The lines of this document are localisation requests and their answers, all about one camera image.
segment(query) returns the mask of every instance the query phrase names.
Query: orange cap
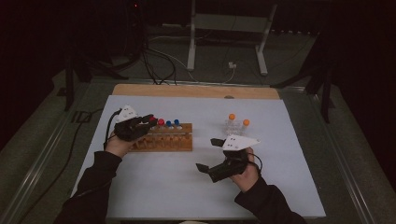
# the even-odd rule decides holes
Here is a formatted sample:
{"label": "orange cap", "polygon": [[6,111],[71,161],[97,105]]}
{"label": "orange cap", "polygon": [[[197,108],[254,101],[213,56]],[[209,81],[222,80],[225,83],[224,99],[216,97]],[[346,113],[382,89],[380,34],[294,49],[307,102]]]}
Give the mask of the orange cap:
{"label": "orange cap", "polygon": [[248,120],[248,119],[244,119],[244,125],[245,125],[245,126],[248,126],[248,125],[249,125],[249,123],[250,123],[250,120]]}
{"label": "orange cap", "polygon": [[230,114],[230,115],[228,116],[228,119],[234,120],[234,119],[235,119],[235,114]]}

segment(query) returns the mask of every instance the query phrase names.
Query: sleeve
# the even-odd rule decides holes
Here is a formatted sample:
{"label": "sleeve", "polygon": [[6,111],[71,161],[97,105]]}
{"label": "sleeve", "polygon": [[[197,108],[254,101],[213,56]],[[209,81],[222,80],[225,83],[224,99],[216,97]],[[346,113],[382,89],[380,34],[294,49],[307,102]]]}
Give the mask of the sleeve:
{"label": "sleeve", "polygon": [[280,189],[267,185],[262,177],[250,190],[240,192],[235,202],[253,213],[261,223],[306,223],[300,215],[290,211]]}
{"label": "sleeve", "polygon": [[106,223],[111,180],[121,161],[109,152],[95,152],[93,166],[85,170],[76,193],[64,203],[54,223]]}

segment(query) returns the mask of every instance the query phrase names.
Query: wooden test tube rack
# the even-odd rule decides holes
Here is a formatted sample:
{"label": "wooden test tube rack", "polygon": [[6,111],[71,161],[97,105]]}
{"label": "wooden test tube rack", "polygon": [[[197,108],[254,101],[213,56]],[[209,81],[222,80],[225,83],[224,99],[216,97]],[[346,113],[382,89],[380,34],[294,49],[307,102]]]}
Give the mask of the wooden test tube rack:
{"label": "wooden test tube rack", "polygon": [[192,151],[192,124],[180,123],[173,129],[155,126],[148,134],[134,144],[130,152]]}

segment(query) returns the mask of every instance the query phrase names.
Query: dark background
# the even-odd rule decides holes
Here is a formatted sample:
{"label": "dark background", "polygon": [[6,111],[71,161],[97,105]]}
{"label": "dark background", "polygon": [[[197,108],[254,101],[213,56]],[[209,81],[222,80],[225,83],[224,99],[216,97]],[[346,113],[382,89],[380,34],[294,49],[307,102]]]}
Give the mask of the dark background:
{"label": "dark background", "polygon": [[[228,8],[230,1],[225,0],[197,2],[201,2],[197,10],[203,12],[222,8],[221,13],[233,14],[235,9]],[[234,2],[242,4],[240,8],[247,7],[245,1]],[[64,69],[66,43],[109,63],[111,55],[125,53],[125,46],[118,46],[117,39],[124,35],[125,11],[131,15],[132,24],[141,22],[134,3],[144,9],[142,18],[147,24],[190,22],[190,1],[183,0],[0,3],[0,148],[52,91],[51,78]],[[304,66],[323,60],[336,62],[332,82],[341,89],[396,189],[395,11],[390,1],[279,1],[273,30],[276,34],[292,31],[318,36]],[[134,50],[138,39],[135,36],[129,41],[127,51]]]}

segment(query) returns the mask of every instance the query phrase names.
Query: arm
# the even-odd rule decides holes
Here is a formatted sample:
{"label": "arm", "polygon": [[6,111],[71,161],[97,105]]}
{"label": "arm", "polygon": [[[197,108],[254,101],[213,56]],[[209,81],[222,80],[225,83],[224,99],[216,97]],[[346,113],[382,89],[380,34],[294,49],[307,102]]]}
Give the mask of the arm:
{"label": "arm", "polygon": [[93,166],[85,170],[78,190],[64,203],[54,223],[106,223],[111,180],[133,144],[114,136],[108,140],[105,151],[95,152]]}
{"label": "arm", "polygon": [[235,202],[252,212],[262,223],[305,223],[298,214],[290,211],[282,192],[273,185],[267,185],[259,176],[256,166],[249,164],[241,175],[231,177],[233,182],[241,189]]}

